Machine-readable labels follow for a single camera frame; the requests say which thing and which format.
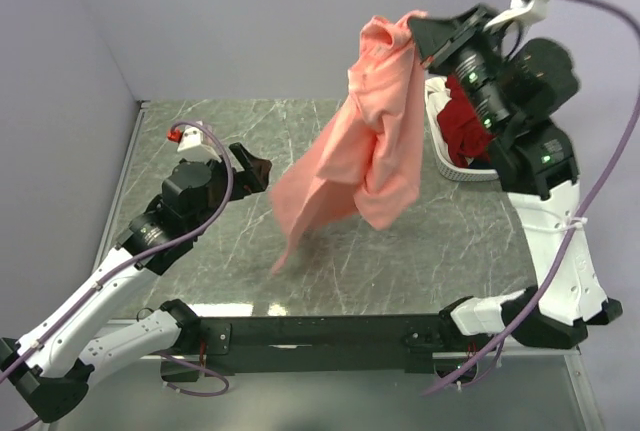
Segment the salmon pink t-shirt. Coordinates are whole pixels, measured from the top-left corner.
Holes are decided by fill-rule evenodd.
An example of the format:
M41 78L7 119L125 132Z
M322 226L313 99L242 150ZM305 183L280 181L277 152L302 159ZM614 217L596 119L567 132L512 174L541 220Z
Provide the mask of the salmon pink t-shirt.
M270 192L286 239L275 271L306 232L355 214L383 230L419 197L425 78L409 21L426 15L374 16L362 28L344 103Z

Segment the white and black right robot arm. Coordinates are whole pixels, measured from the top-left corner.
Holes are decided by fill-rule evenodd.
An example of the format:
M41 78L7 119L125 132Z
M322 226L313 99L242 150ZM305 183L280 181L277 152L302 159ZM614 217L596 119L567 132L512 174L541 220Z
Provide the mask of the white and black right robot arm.
M491 135L487 152L524 230L536 282L524 290L466 297L444 308L439 338L460 350L476 335L510 334L536 348L569 349L592 326L622 315L601 287L579 207L577 158L553 113L578 91L569 51L547 38L502 53L506 26L489 28L491 9L476 6L451 19L412 18L421 61L457 79L475 117Z

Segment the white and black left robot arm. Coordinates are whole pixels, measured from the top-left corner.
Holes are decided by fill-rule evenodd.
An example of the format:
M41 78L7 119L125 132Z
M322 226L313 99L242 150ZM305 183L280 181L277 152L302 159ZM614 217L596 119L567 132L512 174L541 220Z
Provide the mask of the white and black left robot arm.
M98 332L190 252L228 202L265 191L271 167L240 143L222 158L206 151L198 160L181 159L72 296L32 331L2 339L1 377L40 421L63 418L101 380L148 353L186 353L197 346L201 319L179 299L113 334Z

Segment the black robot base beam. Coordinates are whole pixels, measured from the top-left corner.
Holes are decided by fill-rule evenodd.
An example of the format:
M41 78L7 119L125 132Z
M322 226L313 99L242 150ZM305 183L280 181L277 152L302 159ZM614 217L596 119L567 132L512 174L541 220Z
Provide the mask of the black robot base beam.
M243 373L401 370L432 374L437 353L478 351L436 314L203 318L170 350L203 354L208 368Z

